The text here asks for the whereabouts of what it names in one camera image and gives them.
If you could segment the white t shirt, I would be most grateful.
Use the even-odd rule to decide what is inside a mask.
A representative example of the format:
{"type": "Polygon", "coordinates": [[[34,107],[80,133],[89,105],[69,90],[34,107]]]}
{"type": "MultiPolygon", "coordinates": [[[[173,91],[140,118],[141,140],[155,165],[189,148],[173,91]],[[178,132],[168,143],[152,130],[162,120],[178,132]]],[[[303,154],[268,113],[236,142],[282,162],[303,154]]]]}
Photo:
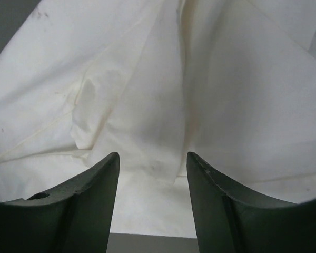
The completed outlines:
{"type": "Polygon", "coordinates": [[[115,233],[195,237],[186,154],[316,198],[316,1],[41,1],[0,54],[0,202],[111,152],[115,233]]]}

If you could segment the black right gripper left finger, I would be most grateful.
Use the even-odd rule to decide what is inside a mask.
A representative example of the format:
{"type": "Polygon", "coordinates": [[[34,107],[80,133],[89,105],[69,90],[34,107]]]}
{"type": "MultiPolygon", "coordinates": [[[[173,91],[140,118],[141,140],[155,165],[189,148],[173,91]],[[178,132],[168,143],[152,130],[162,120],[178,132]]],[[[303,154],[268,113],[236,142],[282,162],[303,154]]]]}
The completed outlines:
{"type": "Polygon", "coordinates": [[[112,152],[28,199],[0,202],[0,252],[106,252],[119,174],[112,152]]]}

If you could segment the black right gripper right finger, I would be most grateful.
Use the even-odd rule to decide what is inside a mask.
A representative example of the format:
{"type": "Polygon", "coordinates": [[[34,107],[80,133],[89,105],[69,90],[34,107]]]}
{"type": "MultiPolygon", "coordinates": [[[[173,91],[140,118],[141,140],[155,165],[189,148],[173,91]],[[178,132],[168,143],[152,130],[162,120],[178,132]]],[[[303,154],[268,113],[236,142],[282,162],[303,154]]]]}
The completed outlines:
{"type": "Polygon", "coordinates": [[[316,252],[316,199],[291,203],[264,195],[194,152],[186,169],[200,252],[316,252]]]}

